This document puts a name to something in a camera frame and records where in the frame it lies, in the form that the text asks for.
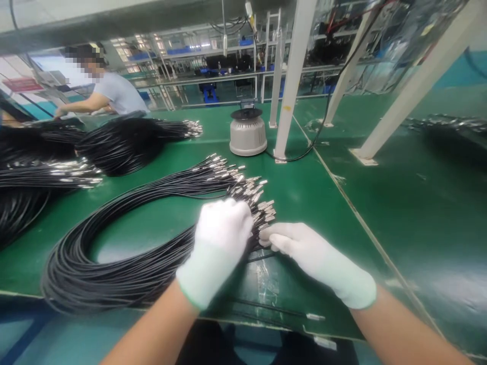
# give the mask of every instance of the red sign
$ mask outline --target red sign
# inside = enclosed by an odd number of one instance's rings
[[[37,83],[34,78],[16,78],[2,81],[13,92],[29,92],[44,90],[44,88]]]

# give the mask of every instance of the gray t-shirt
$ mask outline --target gray t-shirt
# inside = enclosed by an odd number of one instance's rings
[[[93,92],[110,99],[110,106],[118,114],[128,114],[142,110],[149,112],[141,96],[129,80],[112,72],[105,72],[102,78],[95,81]]]

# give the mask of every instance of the gloved hand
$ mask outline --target gloved hand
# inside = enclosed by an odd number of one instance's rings
[[[349,308],[364,309],[374,303],[377,287],[372,276],[304,223],[276,223],[261,231],[260,244],[272,244],[274,251],[289,255]]]
[[[240,261],[252,230],[249,206],[233,199],[201,208],[191,256],[176,271],[183,293],[199,309],[210,301]]]

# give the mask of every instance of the cable bundle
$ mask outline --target cable bundle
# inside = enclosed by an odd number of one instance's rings
[[[100,181],[100,171],[85,161],[0,170],[0,248],[18,238],[48,202],[74,189],[92,188]]]
[[[74,145],[46,139],[42,128],[0,128],[0,168],[76,158]]]
[[[226,166],[211,155],[199,164],[132,189],[111,200],[72,228],[54,247],[41,279],[41,291],[56,311],[86,314],[121,307],[144,306],[156,300],[172,281],[194,244],[194,226],[167,243],[134,257],[99,264],[89,258],[97,235],[124,214],[170,196],[202,197],[227,190],[227,196],[245,200],[254,217],[252,250],[258,232],[274,218],[272,202],[257,204],[266,181],[245,179],[243,167]]]
[[[91,131],[76,150],[108,176],[133,173],[149,164],[166,142],[199,136],[198,122],[116,118]]]
[[[92,188],[101,182],[100,170],[84,161],[44,163],[0,170],[0,188]]]
[[[428,119],[408,121],[412,122],[410,129],[422,133],[434,151],[450,161],[487,170],[487,120],[432,114]]]
[[[68,143],[73,146],[78,143],[86,134],[85,131],[79,129],[82,123],[78,118],[69,118],[61,120],[53,120],[42,123],[35,123],[33,128],[41,130],[41,136],[46,141]]]
[[[37,218],[48,201],[48,189],[0,191],[0,248],[7,247]]]

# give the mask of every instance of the hair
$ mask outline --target hair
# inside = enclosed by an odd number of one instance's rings
[[[101,65],[101,67],[106,66],[105,59],[103,58],[103,50],[100,48],[93,48],[89,44],[77,47],[66,47],[64,50],[64,56],[81,65],[87,62],[96,62]]]

